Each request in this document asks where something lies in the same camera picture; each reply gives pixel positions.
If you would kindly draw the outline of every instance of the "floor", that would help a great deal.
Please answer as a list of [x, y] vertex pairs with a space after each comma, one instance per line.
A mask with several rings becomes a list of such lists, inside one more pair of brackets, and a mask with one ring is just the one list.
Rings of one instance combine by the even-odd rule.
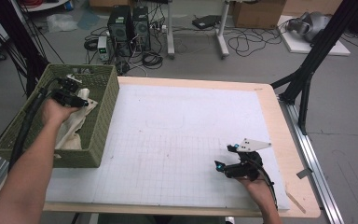
[[[64, 13], [61, 9], [45, 13]], [[85, 18], [85, 9], [69, 12], [75, 21]], [[41, 21], [46, 14], [37, 14]], [[174, 21], [181, 25], [191, 21]], [[45, 34], [65, 63], [85, 62], [84, 37], [106, 25], [98, 19], [87, 29]], [[220, 50], [212, 33], [177, 32], [174, 34], [174, 60], [166, 57], [158, 70], [146, 69], [148, 77], [203, 79], [235, 82], [272, 83], [285, 77], [302, 64], [307, 55], [289, 53], [286, 46], [267, 45], [242, 58], [230, 49], [230, 56], [221, 60]], [[58, 57], [44, 42], [48, 59]], [[346, 223], [358, 223], [358, 47], [344, 39], [349, 57], [327, 56], [312, 80], [307, 117], [307, 130], [315, 153], [324, 170], [328, 185]], [[358, 45], [358, 39], [351, 39]], [[132, 69], [127, 76], [144, 77], [144, 70]], [[0, 134], [25, 102], [25, 97], [11, 60], [0, 61]], [[74, 214], [46, 212], [41, 223], [70, 223]], [[88, 223], [90, 214], [83, 214], [77, 223]], [[315, 219], [284, 218], [284, 223], [328, 223], [324, 213]], [[236, 218], [236, 223], [262, 223], [260, 218]]]

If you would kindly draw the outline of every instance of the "desk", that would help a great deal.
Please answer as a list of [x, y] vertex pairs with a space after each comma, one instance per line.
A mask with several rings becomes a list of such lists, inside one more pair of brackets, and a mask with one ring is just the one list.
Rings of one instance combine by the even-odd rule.
[[[251, 91], [257, 95], [261, 110], [267, 123], [270, 141], [284, 179], [290, 210], [281, 211], [282, 217], [318, 217], [319, 205], [307, 178], [299, 179], [296, 173], [303, 170], [295, 144], [284, 120], [281, 108], [273, 89], [268, 84], [178, 80], [143, 77], [120, 77], [120, 85], [146, 85], [160, 87], [187, 87], [198, 89], [218, 89]], [[56, 203], [47, 202], [44, 210], [60, 212], [124, 213], [124, 214], [162, 214], [222, 217], [259, 217], [260, 213], [243, 209], [178, 207], [154, 205], [120, 205], [107, 203]]]

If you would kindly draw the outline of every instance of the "cardboard box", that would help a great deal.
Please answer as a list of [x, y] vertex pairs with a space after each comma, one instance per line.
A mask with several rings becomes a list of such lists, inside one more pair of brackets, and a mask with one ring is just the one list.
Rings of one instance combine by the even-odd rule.
[[275, 29], [286, 0], [263, 0], [256, 4], [236, 3], [233, 12], [235, 27]]
[[301, 16], [304, 12], [318, 11], [333, 15], [342, 0], [287, 0], [283, 15]]
[[89, 5], [96, 8], [111, 8], [114, 5], [128, 5], [133, 7], [132, 0], [89, 0]]

